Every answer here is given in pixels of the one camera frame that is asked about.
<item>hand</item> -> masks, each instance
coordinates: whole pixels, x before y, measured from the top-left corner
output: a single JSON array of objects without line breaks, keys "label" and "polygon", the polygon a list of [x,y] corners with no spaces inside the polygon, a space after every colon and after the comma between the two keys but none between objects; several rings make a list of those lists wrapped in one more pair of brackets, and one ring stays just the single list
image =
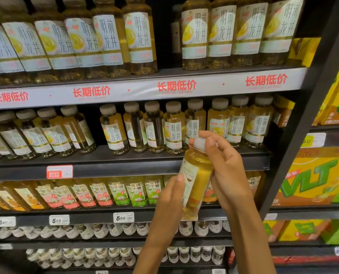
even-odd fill
[{"label": "hand", "polygon": [[155,208],[147,241],[151,245],[167,248],[182,219],[182,198],[185,190],[183,174],[172,177],[162,189]]},{"label": "hand", "polygon": [[[221,207],[227,211],[230,205],[239,206],[249,199],[253,201],[241,155],[220,135],[199,131],[199,136],[207,138],[206,154],[214,165],[211,184]],[[194,147],[194,139],[189,140],[189,146]]]}]

